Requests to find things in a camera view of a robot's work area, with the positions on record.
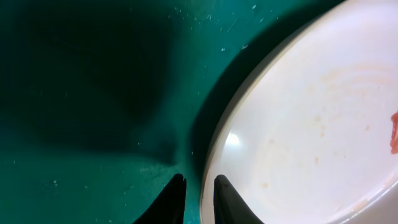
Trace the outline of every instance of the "scratch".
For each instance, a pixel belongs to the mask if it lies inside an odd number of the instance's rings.
[[[237,21],[238,21],[238,19],[236,19],[235,22],[232,23],[232,26],[231,26],[226,32],[229,32],[229,31],[232,29],[232,27],[234,27],[234,25],[235,25],[235,23],[236,23]]]

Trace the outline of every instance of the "red food stain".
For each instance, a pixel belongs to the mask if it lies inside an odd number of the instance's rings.
[[[398,153],[398,112],[391,116],[392,135],[391,135],[391,154]]]

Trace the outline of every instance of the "food residue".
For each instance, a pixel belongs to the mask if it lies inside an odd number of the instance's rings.
[[[398,112],[391,116],[392,121],[392,134],[391,134],[391,154],[398,153]]]

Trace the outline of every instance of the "green surface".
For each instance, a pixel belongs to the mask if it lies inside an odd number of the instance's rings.
[[[226,104],[337,2],[0,0],[1,221],[131,223],[179,172],[199,223]]]

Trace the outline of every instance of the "white plate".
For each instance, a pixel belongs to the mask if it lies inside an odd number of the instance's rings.
[[[218,174],[266,224],[398,223],[398,1],[346,1],[265,61],[215,136],[202,223]]]

